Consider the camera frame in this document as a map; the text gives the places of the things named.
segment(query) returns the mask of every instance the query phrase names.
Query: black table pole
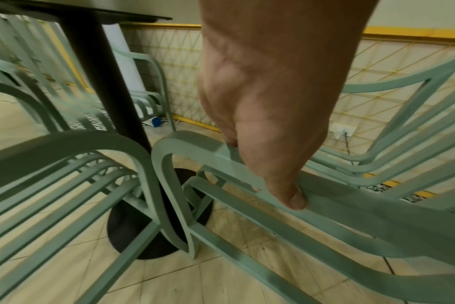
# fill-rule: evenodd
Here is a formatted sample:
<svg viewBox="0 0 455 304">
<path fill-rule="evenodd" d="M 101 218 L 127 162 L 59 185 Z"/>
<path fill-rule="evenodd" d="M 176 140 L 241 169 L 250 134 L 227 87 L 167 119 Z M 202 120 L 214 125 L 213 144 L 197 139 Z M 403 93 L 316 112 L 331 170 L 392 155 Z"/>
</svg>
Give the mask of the black table pole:
<svg viewBox="0 0 455 304">
<path fill-rule="evenodd" d="M 77 55 L 84 72 L 97 95 L 101 99 L 109 117 L 119 134 L 135 140 L 151 153 L 151 145 L 138 114 L 131 101 L 128 88 L 119 70 L 116 59 L 96 15 L 86 9 L 70 10 L 59 16 L 59 23 Z M 186 169 L 176 169 L 177 177 L 184 184 L 196 173 Z M 170 223 L 181 239 L 186 241 L 181 223 L 165 191 L 159 185 L 164 207 Z M 200 197 L 204 194 L 196 191 Z M 206 225 L 213 210 L 211 203 L 197 220 Z M 116 204 L 107 220 L 107 235 L 113 247 L 122 252 L 151 222 L 151 219 L 132 207 L 126 201 Z M 149 246 L 139 255 L 139 259 L 152 259 L 177 251 L 159 233 Z"/>
</svg>

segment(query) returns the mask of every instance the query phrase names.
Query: black table base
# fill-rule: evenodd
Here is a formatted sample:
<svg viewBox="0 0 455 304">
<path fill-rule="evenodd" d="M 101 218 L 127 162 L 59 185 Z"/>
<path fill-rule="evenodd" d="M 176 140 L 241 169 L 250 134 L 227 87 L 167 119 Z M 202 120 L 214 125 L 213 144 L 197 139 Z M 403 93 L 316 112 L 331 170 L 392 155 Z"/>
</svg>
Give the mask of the black table base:
<svg viewBox="0 0 455 304">
<path fill-rule="evenodd" d="M 176 174 L 181 184 L 184 184 L 190 177 L 196 175 L 194 171 L 187 169 L 176 169 Z M 204 197 L 204 193 L 197 190 L 194 191 L 199 197 Z M 162 191 L 161 194 L 167 216 L 169 217 L 174 231 L 183 241 L 186 242 L 186 235 L 184 234 L 181 223 L 176 216 L 168 196 L 164 191 Z M 211 203 L 202 213 L 197 220 L 198 223 L 206 225 L 212 211 L 213 203 Z M 107 236 L 111 245 L 118 252 L 122 252 L 150 222 L 150 218 L 139 212 L 129 203 L 125 201 L 119 202 L 111 209 L 109 219 L 107 220 Z M 177 250 L 177 247 L 172 245 L 162 233 L 159 233 L 137 259 L 155 259 L 176 252 Z"/>
</svg>

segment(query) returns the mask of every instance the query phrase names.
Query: skin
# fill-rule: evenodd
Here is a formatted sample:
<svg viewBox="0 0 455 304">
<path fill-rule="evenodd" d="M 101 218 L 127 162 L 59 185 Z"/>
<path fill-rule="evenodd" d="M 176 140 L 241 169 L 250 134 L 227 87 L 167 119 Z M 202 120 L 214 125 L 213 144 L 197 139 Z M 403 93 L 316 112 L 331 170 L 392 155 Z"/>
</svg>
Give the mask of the skin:
<svg viewBox="0 0 455 304">
<path fill-rule="evenodd" d="M 377 0 L 199 0 L 202 107 L 285 206 L 329 117 Z"/>
</svg>

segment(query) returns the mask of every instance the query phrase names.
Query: table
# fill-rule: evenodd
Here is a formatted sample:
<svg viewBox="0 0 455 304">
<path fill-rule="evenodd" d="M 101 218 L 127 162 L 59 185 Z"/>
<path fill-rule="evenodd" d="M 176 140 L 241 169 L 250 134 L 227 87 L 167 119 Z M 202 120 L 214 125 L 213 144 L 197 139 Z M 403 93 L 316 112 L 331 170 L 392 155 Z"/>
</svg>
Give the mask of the table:
<svg viewBox="0 0 455 304">
<path fill-rule="evenodd" d="M 69 3 L 69 0 L 61 0 L 61 2 Z M 138 118 L 134 104 L 131 102 L 102 25 L 120 22 L 153 23 L 158 19 L 170 20 L 170 18 L 114 12 L 92 5 L 83 7 L 23 0 L 0 1 L 0 13 L 25 15 L 59 23 L 117 132 L 138 142 L 151 153 L 148 137 Z M 177 169 L 176 172 L 181 184 L 196 174 L 186 169 Z M 176 213 L 162 187 L 161 194 L 171 224 L 177 234 L 186 239 Z M 201 224 L 207 223 L 212 208 L 211 204 L 199 218 L 198 221 Z M 150 221 L 151 219 L 127 202 L 121 201 L 111 210 L 107 223 L 111 244 L 117 251 L 122 252 Z M 176 247 L 159 234 L 139 258 L 157 258 L 176 250 Z"/>
</svg>

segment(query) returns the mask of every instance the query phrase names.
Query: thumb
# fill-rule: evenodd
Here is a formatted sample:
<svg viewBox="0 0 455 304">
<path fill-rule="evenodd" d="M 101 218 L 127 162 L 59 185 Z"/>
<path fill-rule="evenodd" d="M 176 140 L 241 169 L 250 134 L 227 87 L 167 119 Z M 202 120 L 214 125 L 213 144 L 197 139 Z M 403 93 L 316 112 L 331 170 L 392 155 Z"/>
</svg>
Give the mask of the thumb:
<svg viewBox="0 0 455 304">
<path fill-rule="evenodd" d="M 308 201 L 296 185 L 294 178 L 264 178 L 267 189 L 284 206 L 293 210 L 303 210 L 307 207 Z"/>
</svg>

